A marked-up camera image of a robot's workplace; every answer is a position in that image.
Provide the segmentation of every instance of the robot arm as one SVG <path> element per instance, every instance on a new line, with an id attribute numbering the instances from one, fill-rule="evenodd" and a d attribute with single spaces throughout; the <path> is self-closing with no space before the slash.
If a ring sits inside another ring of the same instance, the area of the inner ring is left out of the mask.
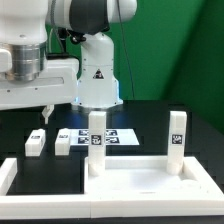
<path id="1" fill-rule="evenodd" d="M 51 24 L 52 2 L 48 0 L 46 22 Z M 136 0 L 57 0 L 54 10 L 55 25 L 76 33 L 94 35 L 110 23 L 130 20 L 136 12 Z"/>
<path id="2" fill-rule="evenodd" d="M 78 61 L 46 60 L 54 0 L 0 0 L 0 110 L 72 102 L 77 95 Z M 119 0 L 130 19 L 136 0 Z M 54 20 L 82 34 L 95 34 L 119 21 L 115 0 L 57 0 Z"/>

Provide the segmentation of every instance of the white rectangular block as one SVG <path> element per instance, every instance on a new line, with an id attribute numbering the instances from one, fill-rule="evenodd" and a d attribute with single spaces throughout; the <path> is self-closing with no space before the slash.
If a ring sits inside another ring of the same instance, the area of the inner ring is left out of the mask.
<path id="1" fill-rule="evenodd" d="M 92 111 L 89 114 L 89 173 L 101 175 L 105 170 L 106 112 Z"/>
<path id="2" fill-rule="evenodd" d="M 58 136 L 55 141 L 55 155 L 68 156 L 70 150 L 70 141 L 71 141 L 71 131 L 67 128 L 61 129 L 58 132 Z"/>
<path id="3" fill-rule="evenodd" d="M 16 176 L 17 160 L 8 158 L 0 168 L 0 196 L 5 196 Z"/>
<path id="4" fill-rule="evenodd" d="M 46 141 L 45 130 L 39 129 L 32 131 L 30 137 L 25 144 L 26 156 L 37 157 L 44 147 Z"/>
<path id="5" fill-rule="evenodd" d="M 187 114 L 182 111 L 170 112 L 170 126 L 168 138 L 167 172 L 178 175 L 182 172 Z"/>

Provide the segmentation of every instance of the black table surface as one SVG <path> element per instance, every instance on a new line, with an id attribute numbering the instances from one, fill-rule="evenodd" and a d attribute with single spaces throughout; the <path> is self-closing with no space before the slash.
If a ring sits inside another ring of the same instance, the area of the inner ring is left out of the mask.
<path id="1" fill-rule="evenodd" d="M 18 173 L 7 195 L 82 194 L 87 146 L 71 146 L 69 156 L 55 157 L 54 143 L 62 128 L 87 129 L 88 112 L 58 105 L 44 124 L 43 107 L 0 112 L 0 162 L 17 158 Z M 195 156 L 224 190 L 224 136 L 182 104 L 164 101 L 125 101 L 107 110 L 108 129 L 134 129 L 139 146 L 107 146 L 107 155 L 166 155 L 169 112 L 186 111 L 185 156 Z M 46 130 L 46 143 L 38 158 L 25 157 L 25 142 L 35 129 Z M 70 220 L 1 220 L 0 223 L 224 223 L 222 216 L 144 217 Z"/>

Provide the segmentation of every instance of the black tag label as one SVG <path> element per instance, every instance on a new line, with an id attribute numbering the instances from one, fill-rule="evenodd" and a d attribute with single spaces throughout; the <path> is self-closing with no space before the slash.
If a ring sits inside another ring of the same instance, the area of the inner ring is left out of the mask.
<path id="1" fill-rule="evenodd" d="M 89 144 L 89 138 L 88 137 L 78 138 L 78 144 Z"/>
<path id="2" fill-rule="evenodd" d="M 79 135 L 80 136 L 88 136 L 89 135 L 89 131 L 88 130 L 79 130 Z"/>
<path id="3" fill-rule="evenodd" d="M 172 144 L 173 145 L 182 145 L 183 144 L 183 135 L 172 135 Z"/>
<path id="4" fill-rule="evenodd" d="M 91 144 L 92 145 L 102 145 L 102 136 L 101 135 L 91 135 Z"/>
<path id="5" fill-rule="evenodd" d="M 68 135 L 59 135 L 59 138 L 68 138 Z"/>
<path id="6" fill-rule="evenodd" d="M 107 144 L 120 144 L 119 138 L 117 137 L 106 137 Z"/>
<path id="7" fill-rule="evenodd" d="M 106 130 L 106 136 L 117 136 L 116 130 Z"/>
<path id="8" fill-rule="evenodd" d="M 31 136 L 31 139 L 40 139 L 40 136 Z"/>

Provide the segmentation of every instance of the green background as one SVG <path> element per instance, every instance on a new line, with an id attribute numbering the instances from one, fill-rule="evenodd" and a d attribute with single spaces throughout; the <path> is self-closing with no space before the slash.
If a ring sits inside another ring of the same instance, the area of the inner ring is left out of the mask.
<path id="1" fill-rule="evenodd" d="M 224 1 L 137 1 L 136 16 L 123 24 L 135 99 L 184 103 L 224 133 Z M 120 25 L 107 34 L 115 44 L 120 97 L 131 100 Z M 68 49 L 80 56 L 80 46 Z"/>

